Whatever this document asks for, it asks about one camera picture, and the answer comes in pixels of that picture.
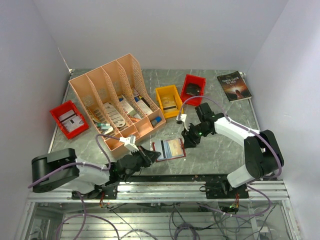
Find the yellow plastic bin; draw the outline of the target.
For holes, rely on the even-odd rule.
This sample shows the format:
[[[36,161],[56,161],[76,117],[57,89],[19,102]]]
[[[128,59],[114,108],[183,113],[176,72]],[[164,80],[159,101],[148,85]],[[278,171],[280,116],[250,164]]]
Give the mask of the yellow plastic bin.
[[[164,118],[176,118],[183,105],[177,87],[174,84],[157,87],[155,94]]]

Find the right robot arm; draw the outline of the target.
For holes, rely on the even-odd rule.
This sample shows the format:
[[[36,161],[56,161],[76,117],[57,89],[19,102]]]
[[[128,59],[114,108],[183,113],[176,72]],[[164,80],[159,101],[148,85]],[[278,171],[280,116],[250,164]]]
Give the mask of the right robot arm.
[[[220,186],[221,194],[226,198],[233,197],[238,187],[267,177],[277,171],[280,175],[284,166],[284,159],[274,133],[270,130],[256,130],[246,127],[228,117],[224,113],[214,113],[208,103],[195,107],[200,123],[188,123],[186,114],[179,113],[176,117],[178,124],[183,124],[181,135],[185,148],[195,148],[202,137],[209,134],[223,135],[244,150],[244,164],[229,173]]]

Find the black credit card stack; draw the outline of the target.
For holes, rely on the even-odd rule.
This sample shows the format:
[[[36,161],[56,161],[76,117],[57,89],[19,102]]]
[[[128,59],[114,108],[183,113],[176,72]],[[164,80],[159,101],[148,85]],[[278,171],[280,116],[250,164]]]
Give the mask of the black credit card stack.
[[[191,96],[199,96],[201,93],[201,87],[195,83],[189,83],[185,88],[185,93]]]

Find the red card holder wallet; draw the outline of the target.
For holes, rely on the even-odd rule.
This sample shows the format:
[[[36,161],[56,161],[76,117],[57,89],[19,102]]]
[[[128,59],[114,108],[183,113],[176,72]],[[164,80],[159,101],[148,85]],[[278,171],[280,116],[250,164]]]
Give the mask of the red card holder wallet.
[[[171,140],[155,140],[152,148],[156,152],[160,152],[160,156],[156,162],[178,159],[186,156],[184,143],[181,138]]]

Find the pink file organizer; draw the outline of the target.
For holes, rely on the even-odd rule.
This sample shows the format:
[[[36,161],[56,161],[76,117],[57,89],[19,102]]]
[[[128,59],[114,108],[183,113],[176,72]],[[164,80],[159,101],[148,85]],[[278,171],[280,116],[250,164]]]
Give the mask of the pink file organizer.
[[[95,68],[69,81],[91,122],[112,126],[111,138],[103,138],[113,157],[127,153],[119,137],[136,136],[139,143],[166,124],[165,117],[147,92],[139,62],[132,54]],[[151,120],[160,116],[155,127]]]

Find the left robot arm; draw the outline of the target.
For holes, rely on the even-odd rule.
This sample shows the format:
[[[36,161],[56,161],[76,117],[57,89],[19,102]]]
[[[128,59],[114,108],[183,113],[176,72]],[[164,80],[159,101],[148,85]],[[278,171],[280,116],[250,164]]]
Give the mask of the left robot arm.
[[[106,188],[129,178],[142,168],[150,167],[161,153],[138,146],[115,162],[96,164],[80,159],[73,148],[66,148],[35,157],[31,161],[34,193],[47,193],[62,188],[98,198]]]

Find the white VIP card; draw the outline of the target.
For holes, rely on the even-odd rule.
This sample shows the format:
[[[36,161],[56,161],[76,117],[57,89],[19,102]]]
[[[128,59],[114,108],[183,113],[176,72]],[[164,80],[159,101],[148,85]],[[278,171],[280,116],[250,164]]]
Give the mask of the white VIP card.
[[[168,144],[166,140],[156,140],[154,142],[154,150],[160,153],[160,156],[157,158],[157,162],[163,161],[167,158],[167,148]]]

